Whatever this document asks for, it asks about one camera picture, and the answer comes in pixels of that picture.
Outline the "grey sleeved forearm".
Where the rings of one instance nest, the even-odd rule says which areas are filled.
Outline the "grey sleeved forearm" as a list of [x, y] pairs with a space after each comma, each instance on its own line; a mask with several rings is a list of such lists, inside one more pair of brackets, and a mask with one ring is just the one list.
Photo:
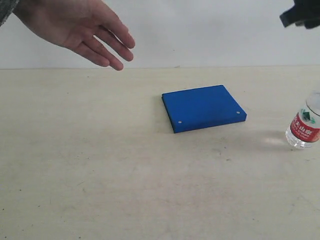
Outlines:
[[19, 2], [20, 0], [0, 0], [0, 26], [6, 22]]

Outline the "person's bare hand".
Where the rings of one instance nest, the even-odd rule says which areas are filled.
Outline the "person's bare hand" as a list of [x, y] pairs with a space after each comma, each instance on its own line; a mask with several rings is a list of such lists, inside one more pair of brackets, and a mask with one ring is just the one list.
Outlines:
[[102, 0], [21, 0], [13, 13], [34, 34], [100, 67], [124, 68], [136, 43]]

